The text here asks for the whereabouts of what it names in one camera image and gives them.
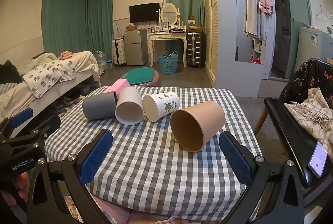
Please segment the person's left hand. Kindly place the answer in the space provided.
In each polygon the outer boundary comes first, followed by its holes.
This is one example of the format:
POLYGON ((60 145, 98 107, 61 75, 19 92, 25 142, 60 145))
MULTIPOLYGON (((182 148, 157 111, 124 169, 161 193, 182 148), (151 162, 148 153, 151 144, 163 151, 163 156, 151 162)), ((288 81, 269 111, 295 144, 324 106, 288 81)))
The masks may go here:
MULTIPOLYGON (((28 201, 28 194, 29 194, 29 186, 30 186, 28 173, 24 172, 21 175, 17 176, 14 179, 14 185, 15 185, 15 188, 17 189, 18 195, 25 202, 27 202, 28 201)), ((1 194, 4 198, 4 200, 6 201, 6 203, 9 206, 17 205, 17 202, 16 202, 15 198, 11 194, 6 192, 4 187, 1 187, 1 194)))

